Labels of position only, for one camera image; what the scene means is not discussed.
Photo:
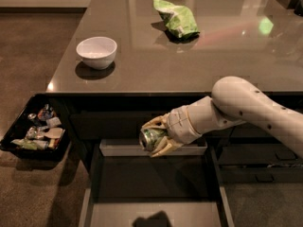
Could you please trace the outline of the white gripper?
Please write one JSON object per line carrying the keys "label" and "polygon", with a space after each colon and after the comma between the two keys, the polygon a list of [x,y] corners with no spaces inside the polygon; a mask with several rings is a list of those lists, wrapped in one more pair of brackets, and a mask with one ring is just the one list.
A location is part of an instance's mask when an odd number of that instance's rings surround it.
{"label": "white gripper", "polygon": [[168,155],[182,145],[190,144],[202,136],[193,128],[189,120],[187,106],[173,109],[169,114],[165,113],[156,116],[141,127],[141,130],[147,129],[168,129],[171,137],[164,136],[162,139],[157,140],[151,152],[151,157]]}

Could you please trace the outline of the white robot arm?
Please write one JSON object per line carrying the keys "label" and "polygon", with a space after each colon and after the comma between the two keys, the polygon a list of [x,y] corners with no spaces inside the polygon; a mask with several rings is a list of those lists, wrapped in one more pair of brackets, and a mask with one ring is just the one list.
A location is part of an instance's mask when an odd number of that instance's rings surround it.
{"label": "white robot arm", "polygon": [[248,122],[274,136],[303,157],[303,114],[270,99],[245,79],[225,77],[213,86],[210,96],[160,115],[141,127],[167,134],[155,144],[153,157],[167,155],[205,133]]}

